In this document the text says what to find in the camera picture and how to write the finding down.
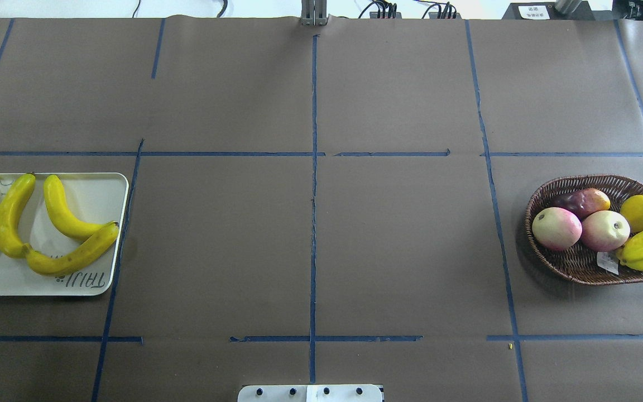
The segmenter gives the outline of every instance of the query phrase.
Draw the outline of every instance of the sticker label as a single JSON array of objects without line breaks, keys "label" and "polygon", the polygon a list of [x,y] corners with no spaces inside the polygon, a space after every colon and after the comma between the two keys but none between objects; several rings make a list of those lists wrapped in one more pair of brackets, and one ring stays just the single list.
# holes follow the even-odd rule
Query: sticker label
[{"label": "sticker label", "polygon": [[615,275],[620,274],[620,261],[615,257],[614,252],[598,252],[597,265]]},{"label": "sticker label", "polygon": [[526,20],[549,20],[547,6],[518,6],[517,10]]}]

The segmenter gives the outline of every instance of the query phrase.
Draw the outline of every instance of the mango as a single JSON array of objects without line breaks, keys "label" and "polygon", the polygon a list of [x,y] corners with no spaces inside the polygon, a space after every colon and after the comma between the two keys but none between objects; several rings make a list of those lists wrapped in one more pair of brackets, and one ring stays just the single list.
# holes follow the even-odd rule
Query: mango
[{"label": "mango", "polygon": [[610,208],[610,198],[607,194],[596,188],[573,191],[572,193],[559,195],[550,201],[551,207],[564,208],[580,219],[596,213],[606,211]]}]

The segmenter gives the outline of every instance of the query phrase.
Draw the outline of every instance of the banana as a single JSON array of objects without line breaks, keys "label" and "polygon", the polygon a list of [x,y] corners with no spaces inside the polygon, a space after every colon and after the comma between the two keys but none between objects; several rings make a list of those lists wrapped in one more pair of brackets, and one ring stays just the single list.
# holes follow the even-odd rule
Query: banana
[{"label": "banana", "polygon": [[0,250],[11,258],[23,258],[23,242],[18,236],[18,220],[31,198],[36,178],[31,173],[19,176],[0,204]]},{"label": "banana", "polygon": [[84,242],[105,226],[105,224],[80,221],[74,216],[66,203],[64,184],[56,175],[50,175],[44,180],[44,203],[54,227],[72,239]]},{"label": "banana", "polygon": [[46,276],[62,276],[74,273],[97,260],[118,237],[118,223],[110,222],[89,237],[83,244],[67,255],[51,258],[34,250],[31,244],[23,245],[26,263],[33,272]]}]

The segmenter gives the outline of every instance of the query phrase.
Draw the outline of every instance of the woven basket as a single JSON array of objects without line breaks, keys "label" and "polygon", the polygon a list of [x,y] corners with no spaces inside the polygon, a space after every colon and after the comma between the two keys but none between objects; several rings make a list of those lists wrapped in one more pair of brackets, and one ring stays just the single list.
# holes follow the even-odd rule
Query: woven basket
[{"label": "woven basket", "polygon": [[571,193],[585,188],[596,188],[610,198],[610,210],[618,212],[630,196],[643,194],[643,184],[636,180],[615,175],[567,176],[547,181],[530,198],[525,211],[525,234],[530,247],[539,260],[552,272],[566,280],[583,285],[618,285],[620,283],[643,282],[643,271],[632,270],[620,265],[619,275],[597,266],[597,252],[577,242],[568,250],[557,252],[546,249],[535,241],[532,221],[536,214],[550,206],[557,195]]}]

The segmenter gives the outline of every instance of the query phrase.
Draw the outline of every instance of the basket rim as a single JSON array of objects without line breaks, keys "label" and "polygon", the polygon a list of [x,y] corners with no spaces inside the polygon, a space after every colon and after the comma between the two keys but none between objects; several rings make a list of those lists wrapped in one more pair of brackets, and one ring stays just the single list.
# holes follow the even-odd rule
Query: basket rim
[{"label": "basket rim", "polygon": [[643,188],[643,183],[641,183],[638,180],[635,180],[633,178],[628,178],[628,176],[622,176],[622,175],[610,175],[610,174],[593,174],[593,175],[572,175],[572,176],[559,176],[558,178],[554,178],[552,180],[548,180],[543,185],[539,186],[537,190],[535,190],[532,194],[532,196],[529,198],[529,201],[527,203],[527,207],[525,208],[525,218],[524,218],[524,225],[525,225],[525,234],[527,239],[529,240],[530,247],[532,251],[534,251],[534,254],[539,258],[540,262],[543,263],[544,266],[548,267],[549,270],[554,272],[555,274],[563,277],[566,280],[569,280],[574,283],[579,283],[582,285],[591,285],[591,286],[600,286],[600,285],[621,285],[621,284],[627,284],[627,283],[643,283],[643,277],[633,277],[633,278],[622,278],[621,276],[617,276],[614,274],[611,274],[607,272],[607,275],[612,275],[608,276],[607,280],[605,280],[603,283],[595,283],[595,282],[590,282],[587,280],[582,280],[578,277],[574,277],[572,275],[568,275],[566,272],[557,269],[554,267],[554,265],[551,264],[543,255],[543,253],[540,251],[538,248],[538,244],[536,244],[534,235],[532,234],[531,226],[531,213],[530,213],[530,208],[531,204],[533,203],[533,200],[538,198],[541,193],[543,193],[544,189],[547,188],[547,186],[551,185],[552,183],[556,183],[556,181],[562,181],[562,180],[586,180],[586,179],[591,179],[591,178],[616,178],[622,181],[625,181],[626,183],[634,184],[634,185],[639,185]]}]

